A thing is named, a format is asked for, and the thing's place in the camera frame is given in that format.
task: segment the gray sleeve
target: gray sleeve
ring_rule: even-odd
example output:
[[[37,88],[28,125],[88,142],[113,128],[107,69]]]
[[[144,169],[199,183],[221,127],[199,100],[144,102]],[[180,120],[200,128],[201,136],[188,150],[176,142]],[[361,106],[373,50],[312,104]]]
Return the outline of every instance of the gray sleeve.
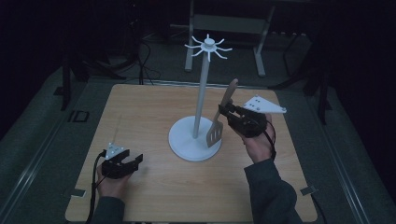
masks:
[[[121,224],[125,203],[113,197],[101,197],[93,213],[91,224]]]
[[[294,208],[297,194],[271,159],[250,165],[245,173],[254,223],[303,223]]]

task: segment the spatula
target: spatula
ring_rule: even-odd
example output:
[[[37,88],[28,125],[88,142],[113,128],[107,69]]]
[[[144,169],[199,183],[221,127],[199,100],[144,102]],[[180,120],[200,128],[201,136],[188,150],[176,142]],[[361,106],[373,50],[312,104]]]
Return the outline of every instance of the spatula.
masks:
[[[224,93],[220,105],[222,106],[227,105],[227,103],[231,100],[231,97],[233,96],[233,92],[236,90],[237,86],[238,86],[238,79],[235,78],[227,87],[227,90]],[[212,126],[210,126],[210,129],[206,134],[207,147],[212,147],[221,139],[223,124],[220,121],[218,121],[219,115],[220,112],[218,110],[218,112],[216,112],[216,115],[212,120]]]

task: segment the hand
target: hand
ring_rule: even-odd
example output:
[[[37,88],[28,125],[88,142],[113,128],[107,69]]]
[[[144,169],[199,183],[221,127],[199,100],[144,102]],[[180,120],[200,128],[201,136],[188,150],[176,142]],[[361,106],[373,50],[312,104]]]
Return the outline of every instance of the hand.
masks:
[[[97,186],[99,195],[101,197],[113,197],[113,198],[119,198],[122,199],[122,196],[125,191],[125,186],[128,183],[129,177],[131,177],[132,174],[126,175],[123,178],[120,179],[111,179],[106,177],[105,179],[104,176],[102,175],[102,164],[100,164],[96,168],[96,173],[98,174],[98,181],[96,184],[99,184]]]
[[[265,117],[269,122],[272,122],[272,117],[270,114],[265,114]],[[246,138],[240,132],[237,132],[236,130],[234,131],[242,138],[242,141],[244,142],[244,145],[247,149],[247,154],[254,163],[265,161],[271,158],[271,143],[268,141],[264,133],[257,137]],[[265,131],[274,141],[275,130],[273,127],[271,125],[267,125],[267,129]]]

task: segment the wooden table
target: wooden table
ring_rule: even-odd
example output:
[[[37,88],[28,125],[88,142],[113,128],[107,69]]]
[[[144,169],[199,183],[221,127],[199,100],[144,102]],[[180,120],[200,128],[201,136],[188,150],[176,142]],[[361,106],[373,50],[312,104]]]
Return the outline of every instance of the wooden table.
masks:
[[[206,88],[203,117],[212,119],[225,89]],[[278,104],[273,91],[238,89],[235,105],[255,94]],[[176,86],[115,85],[107,100],[96,134],[78,178],[76,189],[85,197],[72,197],[65,216],[86,220],[91,198],[92,168],[109,142],[144,154],[128,183],[126,221],[149,222],[250,222],[248,182],[244,167],[252,164],[241,139],[224,123],[219,152],[206,161],[185,161],[169,147],[170,128],[179,119],[194,116],[198,88]],[[314,221],[317,212],[309,196],[301,165],[282,114],[273,115],[276,127],[276,167],[297,191],[296,209],[303,221]]]

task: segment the white plastic part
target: white plastic part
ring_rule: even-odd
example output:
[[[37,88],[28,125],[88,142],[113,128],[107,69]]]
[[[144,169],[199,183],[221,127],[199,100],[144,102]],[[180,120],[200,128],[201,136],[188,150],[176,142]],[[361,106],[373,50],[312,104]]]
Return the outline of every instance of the white plastic part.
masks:
[[[195,56],[199,55],[199,54],[202,53],[202,52],[207,52],[207,60],[208,60],[209,62],[210,62],[210,53],[215,52],[220,58],[222,58],[222,59],[227,59],[226,57],[221,56],[221,55],[218,53],[218,49],[219,49],[219,50],[222,50],[222,51],[230,51],[230,50],[232,50],[232,49],[221,49],[221,48],[218,47],[218,45],[221,44],[221,43],[224,41],[224,39],[221,39],[219,43],[216,43],[214,39],[209,38],[209,35],[206,35],[206,39],[204,40],[204,42],[195,39],[194,36],[192,36],[192,39],[193,39],[196,43],[201,44],[201,45],[200,45],[200,46],[189,46],[189,45],[184,45],[184,46],[186,46],[186,47],[189,48],[189,49],[201,49],[201,50],[198,51],[198,52],[195,53],[195,54],[192,54],[191,57],[195,57]]]
[[[198,137],[192,137],[194,116],[178,120],[169,132],[169,145],[180,158],[186,161],[204,161],[213,157],[220,149],[221,140],[212,147],[207,147],[206,133],[212,121],[201,118]]]
[[[287,110],[285,107],[281,107],[279,105],[276,105],[274,103],[271,103],[264,98],[260,97],[259,95],[255,95],[253,98],[251,98],[249,101],[244,103],[243,106],[245,109],[257,112],[257,113],[269,113],[269,114],[275,114],[275,113],[286,113]]]
[[[217,49],[222,50],[222,51],[229,51],[232,49],[218,48],[217,45],[221,44],[224,41],[224,39],[220,40],[219,43],[216,43],[214,39],[209,38],[209,35],[206,35],[206,39],[204,40],[204,42],[198,41],[197,39],[195,39],[194,36],[192,36],[192,39],[195,42],[201,44],[200,46],[185,45],[189,49],[198,49],[198,48],[201,49],[197,53],[193,54],[192,57],[195,57],[202,52],[204,53],[204,58],[202,61],[201,80],[200,80],[200,85],[199,85],[199,95],[198,95],[197,107],[196,107],[196,112],[195,112],[195,122],[194,122],[194,127],[193,127],[193,132],[192,132],[192,137],[195,139],[198,137],[199,125],[201,123],[201,114],[202,114],[204,98],[205,98],[206,81],[207,81],[207,75],[209,72],[210,53],[215,52],[220,58],[227,59],[226,57],[221,56],[217,52]]]
[[[124,151],[124,147],[118,147],[113,143],[108,143],[105,159],[110,160],[111,158],[119,155],[123,151]]]

